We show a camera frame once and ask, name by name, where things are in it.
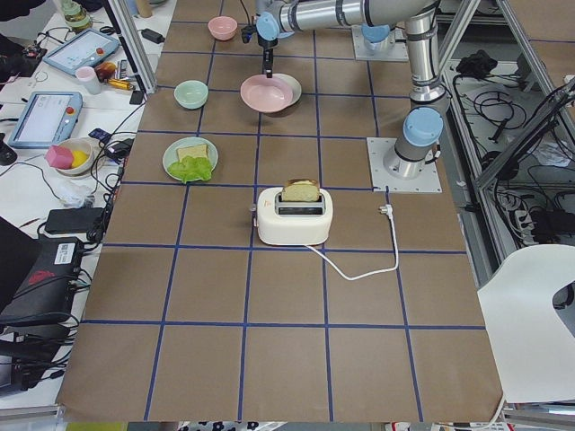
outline pink bowl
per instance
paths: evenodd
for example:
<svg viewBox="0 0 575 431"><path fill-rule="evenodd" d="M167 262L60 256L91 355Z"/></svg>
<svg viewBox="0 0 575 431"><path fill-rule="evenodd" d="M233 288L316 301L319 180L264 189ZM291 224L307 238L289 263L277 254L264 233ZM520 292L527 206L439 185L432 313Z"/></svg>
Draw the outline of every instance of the pink bowl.
<svg viewBox="0 0 575 431"><path fill-rule="evenodd" d="M214 39L230 40L237 30L237 21L229 16L217 16L208 22L208 29Z"/></svg>
<svg viewBox="0 0 575 431"><path fill-rule="evenodd" d="M253 110L271 113L283 110L291 103L294 92L284 80L254 75L243 81L242 100Z"/></svg>

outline red object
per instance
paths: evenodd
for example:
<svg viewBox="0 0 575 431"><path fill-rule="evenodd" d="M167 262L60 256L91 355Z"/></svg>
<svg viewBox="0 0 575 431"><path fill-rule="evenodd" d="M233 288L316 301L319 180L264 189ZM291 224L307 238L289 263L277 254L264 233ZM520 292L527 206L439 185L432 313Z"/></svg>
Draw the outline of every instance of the red object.
<svg viewBox="0 0 575 431"><path fill-rule="evenodd" d="M55 276L56 276L56 274L54 274L53 272L50 272L50 271L45 271L45 270L36 271L28 279L28 286L29 285L35 285L36 283L39 283L40 281L43 281L46 278L55 277Z"/></svg>

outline bread slice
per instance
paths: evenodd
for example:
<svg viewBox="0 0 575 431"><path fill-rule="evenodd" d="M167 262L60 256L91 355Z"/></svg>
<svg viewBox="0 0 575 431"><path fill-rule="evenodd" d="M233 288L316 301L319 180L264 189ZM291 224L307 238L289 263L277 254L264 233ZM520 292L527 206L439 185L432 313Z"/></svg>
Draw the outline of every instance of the bread slice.
<svg viewBox="0 0 575 431"><path fill-rule="evenodd" d="M283 202L317 202L320 198L320 185L316 180L289 180L281 191Z"/></svg>
<svg viewBox="0 0 575 431"><path fill-rule="evenodd" d="M181 162L184 157L206 157L208 158L208 146L206 144L195 146L184 146L177 148L178 161Z"/></svg>

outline tablet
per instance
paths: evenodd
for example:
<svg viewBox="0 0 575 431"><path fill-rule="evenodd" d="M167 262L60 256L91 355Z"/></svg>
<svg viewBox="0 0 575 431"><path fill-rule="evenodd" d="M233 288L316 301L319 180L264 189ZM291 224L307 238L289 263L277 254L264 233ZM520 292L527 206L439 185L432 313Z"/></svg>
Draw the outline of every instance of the tablet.
<svg viewBox="0 0 575 431"><path fill-rule="evenodd" d="M86 29L44 56L44 61L69 75L82 66L96 66L112 55L119 42L94 29Z"/></svg>
<svg viewBox="0 0 575 431"><path fill-rule="evenodd" d="M68 139L82 109L79 92L33 92L7 144L48 148Z"/></svg>

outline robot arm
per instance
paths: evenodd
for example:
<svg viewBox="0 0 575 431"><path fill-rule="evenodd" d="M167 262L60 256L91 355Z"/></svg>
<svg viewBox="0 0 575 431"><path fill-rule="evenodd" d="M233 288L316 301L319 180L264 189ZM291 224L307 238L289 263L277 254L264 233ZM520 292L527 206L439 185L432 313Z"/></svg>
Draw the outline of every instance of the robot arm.
<svg viewBox="0 0 575 431"><path fill-rule="evenodd" d="M411 67L413 109L403 134L384 157L384 167L405 180L419 175L428 150L443 129L447 109L439 76L436 11L439 0L256 0L258 41L264 47L264 69L271 77L273 57L265 62L281 33L366 23L370 27L405 21Z"/></svg>
<svg viewBox="0 0 575 431"><path fill-rule="evenodd" d="M445 93L438 75L435 22L438 0L293 0L290 3L287 0L256 0L256 7L258 40L261 45L262 42L270 44L268 49L275 47L278 36L285 32L405 21L413 82L411 100L428 104L441 99ZM264 69L266 75L271 76L270 61Z"/></svg>
<svg viewBox="0 0 575 431"><path fill-rule="evenodd" d="M279 34L363 22L369 26L393 24L420 14L427 7L434 8L436 2L434 0L310 0L286 3L274 0L267 3L269 5L261 16L264 20L266 18L273 20L278 25Z"/></svg>

